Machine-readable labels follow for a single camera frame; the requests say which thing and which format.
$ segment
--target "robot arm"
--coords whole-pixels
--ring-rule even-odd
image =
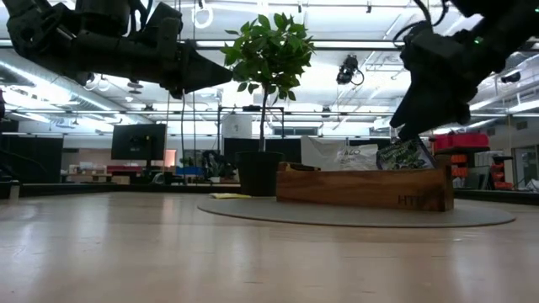
[[[424,21],[404,37],[401,58],[412,82],[392,118],[404,127],[406,140],[437,126],[470,120],[468,102],[492,72],[501,72],[506,59],[539,35],[539,0],[444,0],[465,16],[483,19],[471,30],[453,36],[435,34]]]
[[[8,32],[22,57],[84,85],[93,73],[156,82],[173,97],[229,82],[232,72],[178,42],[181,13],[141,0],[77,0],[75,10],[46,0],[3,0]],[[135,14],[141,13],[136,31]],[[127,27],[131,17],[131,32]]]

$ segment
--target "ceiling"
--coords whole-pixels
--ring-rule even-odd
[[[74,7],[74,2],[64,0],[68,7]],[[372,0],[371,12],[367,13],[367,1],[361,0],[205,0],[204,9],[200,10],[199,1],[163,1],[171,6],[180,8],[184,27],[181,40],[230,40],[231,36],[224,29],[239,29],[246,21],[253,20],[259,13],[291,14],[295,20],[303,20],[308,28],[308,34],[315,40],[391,40],[403,26],[423,18],[420,10],[409,0]],[[299,13],[298,3],[302,5]],[[440,14],[437,1],[430,1],[430,12],[436,19]],[[198,26],[194,25],[193,16]],[[8,32],[4,26],[8,14],[6,8],[0,8],[0,39],[8,39]],[[463,18],[454,8],[450,8],[444,22],[437,27],[436,32],[450,35],[460,29],[470,29],[480,18]],[[218,50],[199,50],[204,57],[222,64],[224,55]],[[347,55],[356,55],[361,70],[365,73],[365,82],[360,87],[354,85],[337,85],[339,65]],[[349,51],[349,50],[319,50],[312,58],[312,67],[300,79],[301,86],[295,88],[296,102],[279,103],[287,110],[296,112],[321,111],[328,106],[334,112],[377,112],[392,113],[397,108],[402,96],[409,85],[409,73],[403,70],[403,64],[396,51]],[[513,68],[521,69],[522,80],[517,84],[502,84],[497,77],[491,77],[482,83],[480,93],[472,104],[483,102],[476,106],[476,114],[505,113],[508,107],[518,105],[519,102],[535,100],[536,68],[539,61],[530,54],[520,54],[513,58]],[[86,89],[77,84],[36,66],[35,64],[18,57],[14,51],[0,50],[0,78],[5,79],[4,85],[9,86],[16,93],[26,93],[34,101],[42,101],[43,107],[52,106],[54,109],[69,109],[73,113],[41,114],[48,120],[61,125],[67,123],[71,126],[74,119],[84,119],[83,110],[141,110],[152,105],[156,110],[181,110],[181,100],[169,98],[168,92],[155,83],[141,82],[143,88],[137,89],[139,93],[129,93],[132,88],[127,86],[128,80],[110,75],[103,75],[103,80],[91,83]],[[195,108],[197,111],[216,111],[219,104],[224,106],[261,104],[262,93],[255,92],[253,97],[237,94],[237,84],[230,82],[214,88],[206,88],[186,96],[186,110]],[[523,98],[516,98],[519,91],[526,93]],[[64,104],[51,104],[50,100],[63,96]],[[24,106],[19,103],[11,105],[11,109],[37,109],[34,106]],[[519,112],[527,113],[534,108]],[[150,123],[165,120],[165,114],[100,114],[99,117],[88,117],[105,124],[121,123]],[[15,120],[35,120],[35,116],[11,116]],[[177,115],[169,116],[178,120]],[[478,117],[473,122],[491,119],[492,117]],[[194,120],[216,120],[216,114],[197,114]],[[344,119],[345,123],[374,122],[380,117],[367,115]],[[293,115],[286,121],[323,121],[321,116]],[[335,122],[342,119],[332,116],[326,120]]]

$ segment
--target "wooden box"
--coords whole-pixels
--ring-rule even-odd
[[[277,200],[401,210],[453,209],[451,170],[277,173]]]

